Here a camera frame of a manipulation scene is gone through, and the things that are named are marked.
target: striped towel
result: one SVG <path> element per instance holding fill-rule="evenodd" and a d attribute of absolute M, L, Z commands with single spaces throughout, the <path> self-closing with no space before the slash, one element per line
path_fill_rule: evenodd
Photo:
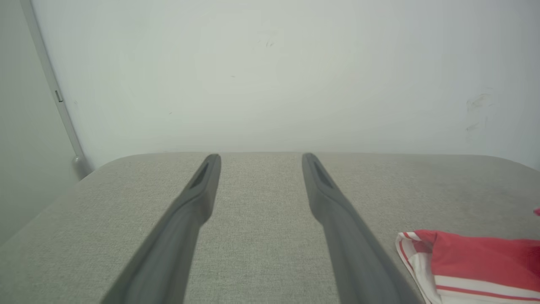
<path fill-rule="evenodd" d="M 540 241 L 416 230 L 396 248 L 426 303 L 540 303 Z"/>

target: white stripe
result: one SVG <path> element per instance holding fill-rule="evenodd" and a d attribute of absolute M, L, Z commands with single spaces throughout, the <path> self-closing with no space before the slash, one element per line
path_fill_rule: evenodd
<path fill-rule="evenodd" d="M 416 233 L 414 233 L 414 232 L 407 232 L 407 234 L 410 236 L 411 239 L 413 239 L 415 241 L 422 241 L 422 239 L 419 238 L 418 235 L 416 235 Z"/>
<path fill-rule="evenodd" d="M 440 286 L 463 288 L 479 292 L 540 299 L 540 293 L 533 290 L 510 287 L 485 281 L 463 279 L 461 277 L 436 275 L 435 283 Z"/>
<path fill-rule="evenodd" d="M 410 259 L 412 256 L 416 255 L 417 252 L 416 250 L 414 249 L 414 246 L 413 246 L 413 242 L 410 240 L 410 239 L 406 239 L 405 238 L 405 235 L 403 233 L 398 233 L 397 235 L 397 238 L 396 238 L 396 249 L 397 249 L 397 254 L 400 256 L 401 258 L 401 261 L 403 262 L 403 264 L 405 265 L 405 267 L 407 268 L 407 270 L 409 271 L 409 273 L 411 274 L 411 276 L 413 277 L 414 279 L 414 282 L 416 283 L 416 285 L 418 286 L 419 290 L 420 290 L 420 293 L 422 294 L 422 297 L 424 298 L 424 302 L 426 304 L 429 304 L 431 303 L 428 298 L 426 297 L 426 294 L 424 293 L 424 290 L 423 288 L 420 286 L 420 284 L 418 283 L 418 280 L 416 279 L 416 275 L 414 273 L 414 270 L 412 268 L 409 267 L 409 262 L 407 261 L 407 259 L 403 256 L 403 254 L 401 253 L 401 247 L 400 247 L 400 242 L 401 242 L 401 246 L 403 246 L 403 252 L 405 252 L 405 254 L 407 255 L 407 257 Z"/>
<path fill-rule="evenodd" d="M 409 258 L 409 262 L 416 275 L 416 283 L 422 294 L 426 295 L 432 303 L 440 304 L 441 296 L 435 288 L 435 281 L 431 273 L 431 253 L 417 253 Z"/>
<path fill-rule="evenodd" d="M 449 296 L 449 297 L 452 297 L 452 298 L 473 299 L 473 300 L 489 301 L 489 302 L 492 302 L 492 303 L 510 303 L 510 304 L 540 303 L 540 301 L 501 299 L 501 298 L 496 298 L 494 296 L 479 295 L 479 294 L 469 294 L 469 293 L 460 293 L 460 292 L 454 292 L 454 291 L 450 291 L 450 290 L 440 290 L 440 289 L 438 289 L 437 291 L 442 296 L 443 299 L 444 299 L 445 296 Z"/>
<path fill-rule="evenodd" d="M 486 301 L 486 300 L 479 300 L 479 299 L 465 299 L 460 296 L 441 295 L 441 299 L 444 304 L 493 304 L 493 301 Z"/>

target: gray upholstered surface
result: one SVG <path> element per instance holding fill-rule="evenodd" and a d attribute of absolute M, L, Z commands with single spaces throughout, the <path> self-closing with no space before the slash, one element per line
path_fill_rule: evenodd
<path fill-rule="evenodd" d="M 500 158 L 317 154 L 383 247 L 440 229 L 540 238 L 540 172 Z M 101 167 L 0 248 L 0 302 L 97 302 L 206 154 Z M 301 154 L 222 154 L 214 214 L 199 234 L 187 302 L 336 302 Z"/>

